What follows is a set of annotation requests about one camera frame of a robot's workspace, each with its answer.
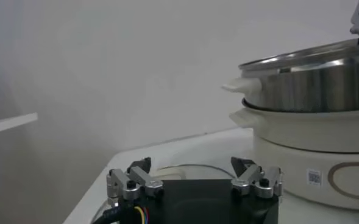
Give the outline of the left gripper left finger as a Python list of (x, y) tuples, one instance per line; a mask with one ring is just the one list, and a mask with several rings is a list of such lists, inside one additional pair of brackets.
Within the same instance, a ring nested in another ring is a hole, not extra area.
[(161, 200), (164, 184), (162, 180), (150, 176), (151, 165), (151, 157), (146, 157), (133, 161), (125, 172), (121, 169), (109, 170), (106, 175), (107, 203), (114, 208), (120, 198), (125, 201), (137, 201), (142, 197)]

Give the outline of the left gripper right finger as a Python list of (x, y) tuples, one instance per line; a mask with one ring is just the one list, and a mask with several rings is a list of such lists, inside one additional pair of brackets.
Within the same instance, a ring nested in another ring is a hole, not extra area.
[(282, 171), (279, 167), (262, 168), (251, 159), (231, 157), (236, 178), (231, 180), (232, 191), (241, 197), (254, 194), (258, 198), (283, 195)]

